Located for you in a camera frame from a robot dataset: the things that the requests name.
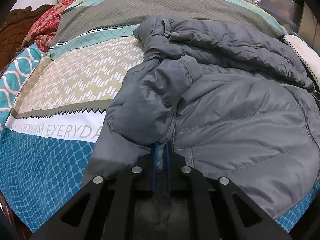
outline jacket sleeve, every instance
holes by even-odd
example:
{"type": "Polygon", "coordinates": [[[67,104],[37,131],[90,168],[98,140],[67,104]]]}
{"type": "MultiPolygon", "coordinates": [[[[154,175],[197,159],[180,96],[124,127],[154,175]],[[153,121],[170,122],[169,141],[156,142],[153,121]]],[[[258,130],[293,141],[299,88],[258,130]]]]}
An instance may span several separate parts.
{"type": "Polygon", "coordinates": [[[141,145],[158,142],[166,136],[181,95],[201,76],[192,57],[165,59],[140,79],[137,89],[130,92],[123,105],[107,114],[106,121],[130,141],[141,145]]]}

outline carved wooden headboard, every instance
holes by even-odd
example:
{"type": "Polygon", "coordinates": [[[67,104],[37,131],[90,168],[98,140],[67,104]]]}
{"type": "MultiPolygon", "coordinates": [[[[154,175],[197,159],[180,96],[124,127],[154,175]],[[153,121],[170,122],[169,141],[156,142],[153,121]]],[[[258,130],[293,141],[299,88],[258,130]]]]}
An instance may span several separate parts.
{"type": "Polygon", "coordinates": [[[0,28],[0,70],[15,56],[16,48],[21,47],[24,37],[39,17],[53,5],[42,5],[35,11],[31,7],[12,10],[0,28]]]}

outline white cloth with dotted border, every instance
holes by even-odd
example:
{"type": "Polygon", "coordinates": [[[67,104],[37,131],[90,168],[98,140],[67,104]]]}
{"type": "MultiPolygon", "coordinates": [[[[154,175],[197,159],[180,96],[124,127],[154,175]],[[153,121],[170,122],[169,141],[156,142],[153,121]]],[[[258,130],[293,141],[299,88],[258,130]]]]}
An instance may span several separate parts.
{"type": "Polygon", "coordinates": [[[316,85],[320,88],[320,57],[306,42],[294,35],[285,35],[284,43],[289,45],[310,71],[316,85]]]}

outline teal fabric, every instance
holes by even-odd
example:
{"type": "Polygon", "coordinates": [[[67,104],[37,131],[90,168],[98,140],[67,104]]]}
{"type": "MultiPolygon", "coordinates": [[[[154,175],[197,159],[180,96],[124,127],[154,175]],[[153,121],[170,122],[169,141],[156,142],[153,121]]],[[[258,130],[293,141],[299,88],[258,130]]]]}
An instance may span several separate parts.
{"type": "Polygon", "coordinates": [[[133,30],[138,26],[139,24],[116,29],[92,30],[72,39],[71,41],[56,44],[53,48],[50,48],[48,53],[52,60],[56,60],[62,54],[74,49],[84,48],[118,37],[132,36],[133,30]]]}
{"type": "Polygon", "coordinates": [[[0,133],[19,89],[44,55],[36,44],[32,44],[16,57],[0,79],[0,133]]]}
{"type": "Polygon", "coordinates": [[[79,191],[92,148],[90,142],[44,138],[4,127],[0,190],[32,232],[79,191]]]}
{"type": "Polygon", "coordinates": [[[310,207],[312,201],[317,196],[320,190],[320,182],[316,183],[314,187],[308,192],[308,194],[287,213],[280,216],[276,222],[282,226],[282,228],[290,232],[294,225],[299,221],[303,214],[310,207]]]}

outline metal bolt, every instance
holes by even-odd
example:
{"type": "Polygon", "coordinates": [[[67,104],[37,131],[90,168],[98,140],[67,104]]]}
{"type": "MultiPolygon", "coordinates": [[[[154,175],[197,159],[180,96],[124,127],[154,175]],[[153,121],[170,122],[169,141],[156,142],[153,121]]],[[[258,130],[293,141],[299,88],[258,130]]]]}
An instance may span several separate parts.
{"type": "Polygon", "coordinates": [[[134,167],[131,169],[131,171],[132,171],[133,173],[140,173],[140,172],[142,171],[142,168],[139,167],[139,166],[134,166],[134,167]]]}
{"type": "Polygon", "coordinates": [[[103,177],[101,177],[101,176],[96,176],[96,177],[93,178],[93,182],[94,182],[95,184],[100,184],[101,182],[103,182],[103,177]]]}
{"type": "Polygon", "coordinates": [[[222,185],[228,185],[230,180],[227,178],[227,177],[221,177],[219,179],[219,182],[222,184],[222,185]]]}
{"type": "Polygon", "coordinates": [[[191,172],[191,167],[189,167],[189,166],[183,166],[182,168],[181,168],[181,171],[183,172],[183,173],[190,173],[191,172]]]}

